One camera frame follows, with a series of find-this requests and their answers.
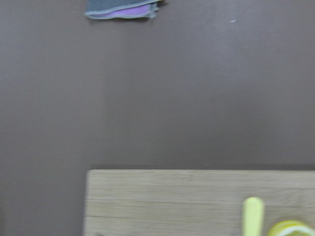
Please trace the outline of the bamboo cutting board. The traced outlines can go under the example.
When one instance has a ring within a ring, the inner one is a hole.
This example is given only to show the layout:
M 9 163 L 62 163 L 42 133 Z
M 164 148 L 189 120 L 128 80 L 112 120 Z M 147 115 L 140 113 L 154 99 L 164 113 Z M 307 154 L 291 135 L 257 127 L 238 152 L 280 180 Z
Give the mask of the bamboo cutting board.
M 263 235 L 278 222 L 315 224 L 314 171 L 91 170 L 86 236 L 239 236 L 242 205 L 265 203 Z

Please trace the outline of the folded grey cloth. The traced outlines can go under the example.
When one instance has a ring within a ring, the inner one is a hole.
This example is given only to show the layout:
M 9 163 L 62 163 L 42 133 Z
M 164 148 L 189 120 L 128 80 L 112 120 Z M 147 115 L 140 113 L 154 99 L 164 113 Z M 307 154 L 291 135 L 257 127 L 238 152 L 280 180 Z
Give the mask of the folded grey cloth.
M 88 0 L 85 16 L 95 20 L 154 18 L 159 0 Z

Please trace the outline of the yellow plastic knife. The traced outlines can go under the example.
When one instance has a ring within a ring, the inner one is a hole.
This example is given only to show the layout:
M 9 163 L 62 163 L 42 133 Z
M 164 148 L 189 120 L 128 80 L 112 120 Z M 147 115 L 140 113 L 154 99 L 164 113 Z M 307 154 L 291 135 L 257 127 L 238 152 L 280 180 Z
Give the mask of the yellow plastic knife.
M 250 197 L 243 202 L 242 236 L 260 236 L 265 205 L 261 198 Z

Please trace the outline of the lower lemon half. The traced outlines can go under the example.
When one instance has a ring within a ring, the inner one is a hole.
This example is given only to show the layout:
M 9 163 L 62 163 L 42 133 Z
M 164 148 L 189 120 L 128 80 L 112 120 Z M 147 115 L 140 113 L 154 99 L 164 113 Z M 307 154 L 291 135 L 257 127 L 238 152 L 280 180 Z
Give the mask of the lower lemon half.
M 287 220 L 275 224 L 267 236 L 314 236 L 315 230 L 309 225 L 296 220 Z

